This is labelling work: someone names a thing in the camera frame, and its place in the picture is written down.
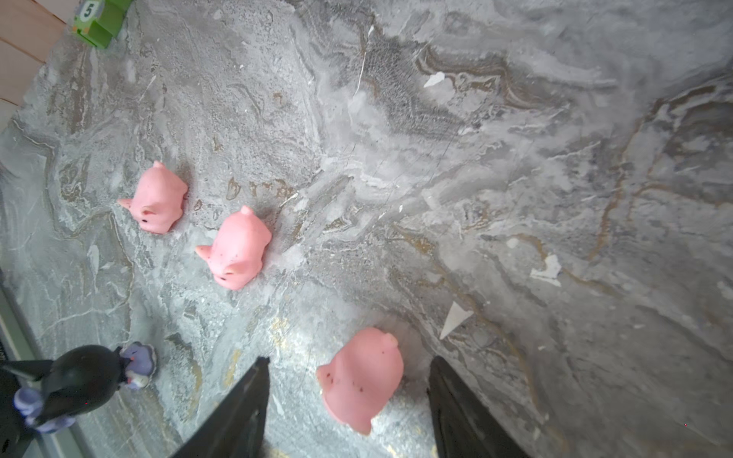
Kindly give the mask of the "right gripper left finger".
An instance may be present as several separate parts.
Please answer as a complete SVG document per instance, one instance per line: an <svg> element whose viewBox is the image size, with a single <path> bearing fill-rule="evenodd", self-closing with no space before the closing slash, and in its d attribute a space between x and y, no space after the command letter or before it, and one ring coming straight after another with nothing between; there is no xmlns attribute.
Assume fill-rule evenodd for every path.
<svg viewBox="0 0 733 458"><path fill-rule="evenodd" d="M269 399L269 358L256 362L173 457L259 457Z"/></svg>

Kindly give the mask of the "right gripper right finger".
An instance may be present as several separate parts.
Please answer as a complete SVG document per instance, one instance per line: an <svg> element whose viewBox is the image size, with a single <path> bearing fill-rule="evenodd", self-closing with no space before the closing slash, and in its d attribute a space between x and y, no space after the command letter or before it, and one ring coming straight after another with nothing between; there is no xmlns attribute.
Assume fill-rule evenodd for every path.
<svg viewBox="0 0 733 458"><path fill-rule="evenodd" d="M431 361L427 395L440 458L529 457L441 356Z"/></svg>

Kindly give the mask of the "pink pig toy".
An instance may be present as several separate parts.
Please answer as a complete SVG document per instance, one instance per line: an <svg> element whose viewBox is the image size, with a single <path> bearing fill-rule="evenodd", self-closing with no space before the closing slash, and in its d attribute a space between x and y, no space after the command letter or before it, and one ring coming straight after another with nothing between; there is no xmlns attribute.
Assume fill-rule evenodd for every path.
<svg viewBox="0 0 733 458"><path fill-rule="evenodd" d="M399 387L404 361L398 340L375 327L358 332L316 369L322 399L339 423L368 436L376 417Z"/></svg>
<svg viewBox="0 0 733 458"><path fill-rule="evenodd" d="M212 245L199 245L195 251L219 285L237 291L261 272L271 240L270 230L245 205L225 219Z"/></svg>
<svg viewBox="0 0 733 458"><path fill-rule="evenodd" d="M133 198L116 202L127 209L142 230L165 234L183 215L188 185L160 161L145 171Z"/></svg>

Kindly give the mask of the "black purple figure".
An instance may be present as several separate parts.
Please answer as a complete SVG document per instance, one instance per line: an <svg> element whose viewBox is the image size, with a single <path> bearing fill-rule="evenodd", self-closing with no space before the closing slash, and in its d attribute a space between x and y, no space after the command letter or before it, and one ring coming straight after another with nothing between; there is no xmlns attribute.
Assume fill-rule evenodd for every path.
<svg viewBox="0 0 733 458"><path fill-rule="evenodd" d="M105 405L122 387L144 389L158 365L152 345L133 342L110 349L82 345L55 360L4 361L1 369L31 382L21 387L13 406L27 427L55 433L76 423L76 417Z"/></svg>

